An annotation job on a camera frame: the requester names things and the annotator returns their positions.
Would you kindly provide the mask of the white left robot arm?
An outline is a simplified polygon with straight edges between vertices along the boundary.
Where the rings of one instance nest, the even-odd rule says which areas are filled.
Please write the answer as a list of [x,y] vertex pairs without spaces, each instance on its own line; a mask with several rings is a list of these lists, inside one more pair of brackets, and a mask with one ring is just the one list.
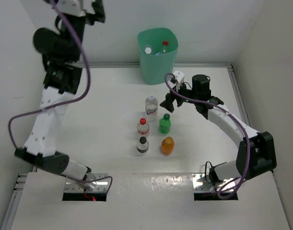
[[91,3],[93,13],[83,8],[81,0],[51,0],[57,12],[55,31],[39,28],[33,36],[35,50],[42,55],[46,72],[42,99],[32,131],[15,156],[48,173],[61,175],[80,183],[90,182],[91,169],[56,150],[57,135],[69,104],[82,99],[77,96],[82,68],[80,59],[88,63],[82,48],[86,25],[105,22],[103,2]]

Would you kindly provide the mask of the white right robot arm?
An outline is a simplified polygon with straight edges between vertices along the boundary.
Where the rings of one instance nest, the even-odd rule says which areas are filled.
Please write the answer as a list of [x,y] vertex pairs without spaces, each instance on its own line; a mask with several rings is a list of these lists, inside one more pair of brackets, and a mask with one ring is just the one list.
[[174,73],[165,75],[169,93],[160,106],[172,113],[173,102],[177,106],[195,105],[196,111],[217,125],[238,148],[236,160],[210,168],[208,177],[213,185],[230,178],[250,180],[277,167],[274,139],[269,132],[259,132],[234,116],[221,99],[212,95],[210,77],[194,75],[189,89],[183,79]]

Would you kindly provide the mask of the clear bottle colourful label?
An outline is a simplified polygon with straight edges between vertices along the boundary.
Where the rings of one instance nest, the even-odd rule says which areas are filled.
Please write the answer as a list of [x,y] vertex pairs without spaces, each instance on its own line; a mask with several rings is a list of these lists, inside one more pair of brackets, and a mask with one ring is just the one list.
[[158,117],[158,100],[154,95],[150,95],[145,100],[145,114],[147,122],[156,121]]

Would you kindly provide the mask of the Aquafina bottle white cap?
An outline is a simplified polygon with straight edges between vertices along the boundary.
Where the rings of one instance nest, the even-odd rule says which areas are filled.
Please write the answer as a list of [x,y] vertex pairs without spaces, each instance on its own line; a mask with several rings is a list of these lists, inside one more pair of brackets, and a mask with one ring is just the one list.
[[144,47],[144,52],[145,52],[145,54],[147,54],[147,55],[151,55],[152,52],[153,52],[153,49],[152,49],[151,46],[145,46],[145,47]]

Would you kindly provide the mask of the small red-cap cola bottle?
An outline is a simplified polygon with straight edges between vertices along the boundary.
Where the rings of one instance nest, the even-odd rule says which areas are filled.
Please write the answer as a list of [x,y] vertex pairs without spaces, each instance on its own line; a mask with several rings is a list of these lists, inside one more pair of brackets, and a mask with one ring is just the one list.
[[139,122],[137,123],[137,131],[139,135],[143,137],[147,137],[149,134],[149,123],[145,118],[141,118]]

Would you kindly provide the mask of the large red-cap cola bottle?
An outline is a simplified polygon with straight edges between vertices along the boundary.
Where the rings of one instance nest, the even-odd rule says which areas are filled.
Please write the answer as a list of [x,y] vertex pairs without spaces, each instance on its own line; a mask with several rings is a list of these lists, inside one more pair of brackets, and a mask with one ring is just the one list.
[[161,54],[166,54],[168,52],[168,44],[169,44],[168,41],[163,41]]

